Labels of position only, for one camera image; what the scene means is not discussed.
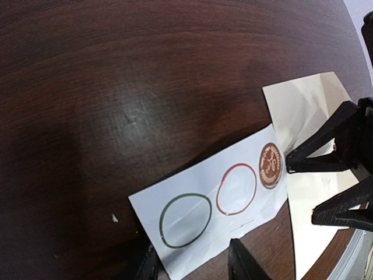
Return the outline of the sticker sheet with wax seal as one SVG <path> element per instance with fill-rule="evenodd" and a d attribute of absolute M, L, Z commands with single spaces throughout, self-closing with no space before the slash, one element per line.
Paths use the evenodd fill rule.
<path fill-rule="evenodd" d="M 283 160 L 275 188 L 259 178 L 259 157 L 273 142 Z M 272 220 L 287 199 L 284 157 L 272 125 L 129 197 L 170 279 L 182 279 Z"/>

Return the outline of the cream paper envelope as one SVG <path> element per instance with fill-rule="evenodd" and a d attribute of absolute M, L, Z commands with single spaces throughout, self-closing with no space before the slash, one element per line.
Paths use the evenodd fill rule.
<path fill-rule="evenodd" d="M 344 101 L 351 99 L 334 72 L 293 79 L 262 90 L 285 155 L 317 132 Z M 312 224 L 313 209 L 357 182 L 349 170 L 287 176 L 296 279 L 305 276 L 339 229 Z"/>

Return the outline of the round brown wax seal sticker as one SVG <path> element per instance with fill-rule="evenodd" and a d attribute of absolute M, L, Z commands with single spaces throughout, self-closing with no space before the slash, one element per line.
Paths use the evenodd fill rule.
<path fill-rule="evenodd" d="M 267 143 L 259 157 L 259 178 L 267 189 L 273 189 L 278 184 L 283 168 L 283 160 L 278 147 L 273 143 Z"/>

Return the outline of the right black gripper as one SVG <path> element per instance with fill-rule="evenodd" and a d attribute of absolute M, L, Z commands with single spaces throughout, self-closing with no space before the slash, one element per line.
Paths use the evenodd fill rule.
<path fill-rule="evenodd" d="M 372 231 L 372 99 L 344 101 L 317 132 L 286 156 L 288 173 L 351 170 L 358 184 L 314 208 L 314 225 Z"/>

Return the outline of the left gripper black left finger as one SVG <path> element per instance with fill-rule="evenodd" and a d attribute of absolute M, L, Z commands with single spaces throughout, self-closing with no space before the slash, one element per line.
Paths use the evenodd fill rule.
<path fill-rule="evenodd" d="M 135 257 L 128 268 L 128 279 L 157 280 L 159 275 L 158 258 L 153 245 L 150 245 L 141 255 Z"/>

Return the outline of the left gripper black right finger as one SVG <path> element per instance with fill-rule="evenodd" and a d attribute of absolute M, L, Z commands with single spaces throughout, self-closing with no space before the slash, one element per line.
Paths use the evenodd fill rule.
<path fill-rule="evenodd" d="M 228 247 L 229 280 L 271 280 L 240 239 L 231 239 Z"/>

